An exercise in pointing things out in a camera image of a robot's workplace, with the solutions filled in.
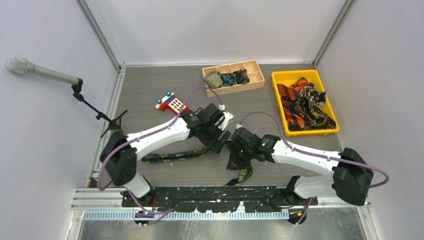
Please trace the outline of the blue yellow floral tie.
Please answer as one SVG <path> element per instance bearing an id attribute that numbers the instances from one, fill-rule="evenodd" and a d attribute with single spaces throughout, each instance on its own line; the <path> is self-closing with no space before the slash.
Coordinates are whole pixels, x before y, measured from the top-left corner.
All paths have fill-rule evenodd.
<path id="1" fill-rule="evenodd" d="M 225 143 L 225 147 L 231 151 L 231 145 L 232 141 L 227 140 Z M 211 153 L 211 150 L 206 147 L 202 146 L 201 148 L 194 149 L 194 150 L 188 150 L 188 151 L 181 151 L 176 153 L 149 153 L 147 156 L 143 157 L 141 160 L 144 163 L 147 164 L 156 164 L 156 163 L 170 163 L 175 161 L 182 161 L 182 160 L 188 160 L 188 159 L 194 159 L 194 158 L 200 158 L 207 154 Z M 237 178 L 231 179 L 229 182 L 227 182 L 224 186 L 226 188 L 235 188 L 246 182 L 251 176 L 253 175 L 253 167 L 251 166 L 245 166 L 245 169 L 240 170 L 240 175 Z"/>

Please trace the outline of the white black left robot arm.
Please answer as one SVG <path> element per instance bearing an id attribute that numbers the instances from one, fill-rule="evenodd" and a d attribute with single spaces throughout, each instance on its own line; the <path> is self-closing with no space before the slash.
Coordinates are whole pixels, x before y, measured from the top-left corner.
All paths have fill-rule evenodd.
<path id="1" fill-rule="evenodd" d="M 151 185 L 138 173 L 137 162 L 155 150 L 178 141 L 197 138 L 214 153 L 220 153 L 231 133 L 226 127 L 234 115 L 211 103 L 197 111 L 184 110 L 179 116 L 156 127 L 110 135 L 99 160 L 99 174 L 107 172 L 114 186 L 125 187 L 141 207 L 153 202 Z"/>

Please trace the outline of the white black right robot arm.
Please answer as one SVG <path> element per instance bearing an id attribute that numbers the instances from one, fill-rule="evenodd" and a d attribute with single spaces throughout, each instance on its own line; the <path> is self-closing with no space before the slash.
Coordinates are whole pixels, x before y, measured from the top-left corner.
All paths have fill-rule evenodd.
<path id="1" fill-rule="evenodd" d="M 317 173 L 313 177 L 291 177 L 284 193 L 284 200 L 290 205 L 299 205 L 314 197 L 338 197 L 354 206 L 363 206 L 366 202 L 374 172 L 354 149 L 324 151 L 285 142 L 276 135 L 259 137 L 244 127 L 235 130 L 231 141 L 230 167 L 244 169 L 252 160 L 258 160 Z"/>

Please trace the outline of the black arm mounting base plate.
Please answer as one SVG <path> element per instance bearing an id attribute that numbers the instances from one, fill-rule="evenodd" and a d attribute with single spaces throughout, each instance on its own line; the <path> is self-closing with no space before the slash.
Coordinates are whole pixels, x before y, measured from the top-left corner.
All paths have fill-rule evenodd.
<path id="1" fill-rule="evenodd" d="M 302 199 L 280 186 L 154 187 L 134 200 L 128 190 L 120 193 L 124 208 L 135 208 L 134 221 L 149 225 L 158 221 L 185 220 L 287 220 L 303 223 L 306 207 L 316 197 Z"/>

